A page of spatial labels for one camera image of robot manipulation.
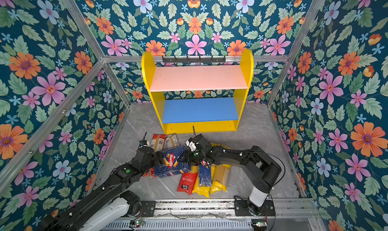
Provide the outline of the blue Barilla pasta box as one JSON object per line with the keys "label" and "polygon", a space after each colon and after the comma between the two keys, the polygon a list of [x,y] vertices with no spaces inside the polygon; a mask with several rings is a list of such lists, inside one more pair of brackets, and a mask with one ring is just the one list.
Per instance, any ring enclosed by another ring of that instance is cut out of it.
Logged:
{"label": "blue Barilla pasta box", "polygon": [[154,168],[155,177],[169,177],[188,173],[191,166],[187,163],[188,150],[185,145],[159,151],[161,164]]}

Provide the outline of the clear blue spaghetti bag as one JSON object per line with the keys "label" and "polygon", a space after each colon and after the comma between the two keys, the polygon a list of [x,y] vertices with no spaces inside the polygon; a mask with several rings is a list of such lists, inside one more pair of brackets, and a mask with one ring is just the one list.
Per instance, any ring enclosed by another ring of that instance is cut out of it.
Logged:
{"label": "clear blue spaghetti bag", "polygon": [[167,135],[165,137],[165,149],[176,148],[180,146],[178,136],[176,134]]}

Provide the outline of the yellow Pastatime spaghetti bag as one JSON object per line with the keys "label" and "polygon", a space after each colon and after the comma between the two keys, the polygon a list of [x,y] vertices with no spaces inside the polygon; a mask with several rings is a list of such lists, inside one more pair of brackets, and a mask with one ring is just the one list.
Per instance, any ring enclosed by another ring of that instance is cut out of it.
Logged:
{"label": "yellow Pastatime spaghetti bag", "polygon": [[[214,173],[215,173],[215,168],[216,168],[216,165],[211,165],[212,181],[213,181],[213,177],[214,177]],[[198,171],[198,177],[197,177],[194,189],[193,189],[193,193],[197,193],[200,196],[205,196],[206,198],[209,198],[210,188],[211,187],[200,187],[199,186],[199,171]]]}

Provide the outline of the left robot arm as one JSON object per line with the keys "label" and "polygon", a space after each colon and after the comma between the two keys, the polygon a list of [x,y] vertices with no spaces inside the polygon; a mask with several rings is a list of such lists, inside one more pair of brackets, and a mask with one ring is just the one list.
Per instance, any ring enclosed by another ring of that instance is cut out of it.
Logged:
{"label": "left robot arm", "polygon": [[105,204],[118,197],[132,184],[138,182],[151,168],[163,163],[161,152],[143,146],[135,157],[119,167],[87,197],[56,217],[46,216],[38,228],[40,231],[79,231]]}

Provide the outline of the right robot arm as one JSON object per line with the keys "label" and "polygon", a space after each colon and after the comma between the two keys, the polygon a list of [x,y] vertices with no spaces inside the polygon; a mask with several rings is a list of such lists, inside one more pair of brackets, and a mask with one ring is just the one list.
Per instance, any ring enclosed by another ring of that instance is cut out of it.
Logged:
{"label": "right robot arm", "polygon": [[282,179],[285,165],[275,155],[266,153],[258,146],[247,150],[232,150],[212,144],[202,134],[186,141],[186,162],[193,166],[233,165],[241,168],[252,182],[253,189],[246,201],[250,214],[260,215],[264,202],[272,188]]}

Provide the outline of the dark blue Barilla spaghetti bag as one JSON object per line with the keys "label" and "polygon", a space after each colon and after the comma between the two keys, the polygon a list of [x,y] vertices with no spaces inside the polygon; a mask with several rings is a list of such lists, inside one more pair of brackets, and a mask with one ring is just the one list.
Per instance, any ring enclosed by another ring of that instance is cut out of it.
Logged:
{"label": "dark blue Barilla spaghetti bag", "polygon": [[212,171],[211,166],[199,165],[199,186],[211,187],[212,185]]}

